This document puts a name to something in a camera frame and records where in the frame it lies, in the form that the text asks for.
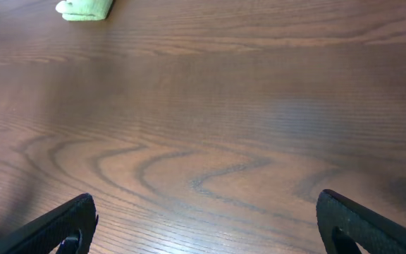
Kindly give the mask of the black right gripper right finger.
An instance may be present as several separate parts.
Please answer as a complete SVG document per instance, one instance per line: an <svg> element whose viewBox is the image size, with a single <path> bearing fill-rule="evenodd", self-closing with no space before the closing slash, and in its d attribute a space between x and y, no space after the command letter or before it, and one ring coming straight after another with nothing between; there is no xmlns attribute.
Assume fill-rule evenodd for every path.
<svg viewBox="0 0 406 254"><path fill-rule="evenodd" d="M316 218L327 253L406 254L406 228L325 189L316 203Z"/></svg>

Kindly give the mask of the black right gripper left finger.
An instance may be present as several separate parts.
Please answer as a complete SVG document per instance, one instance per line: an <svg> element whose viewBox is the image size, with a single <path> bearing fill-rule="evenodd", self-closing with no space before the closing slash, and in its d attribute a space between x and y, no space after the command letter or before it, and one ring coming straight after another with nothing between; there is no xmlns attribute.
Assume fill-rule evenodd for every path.
<svg viewBox="0 0 406 254"><path fill-rule="evenodd" d="M93 197L83 193L0 238L0 254L88 254L98 224Z"/></svg>

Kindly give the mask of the green microfiber cloth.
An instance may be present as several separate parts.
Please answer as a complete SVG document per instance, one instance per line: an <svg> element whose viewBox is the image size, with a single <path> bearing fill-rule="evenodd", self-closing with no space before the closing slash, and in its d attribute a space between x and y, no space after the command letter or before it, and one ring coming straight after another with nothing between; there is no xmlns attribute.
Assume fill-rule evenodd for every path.
<svg viewBox="0 0 406 254"><path fill-rule="evenodd" d="M109 13L113 0L63 0L56 11L67 21L99 21Z"/></svg>

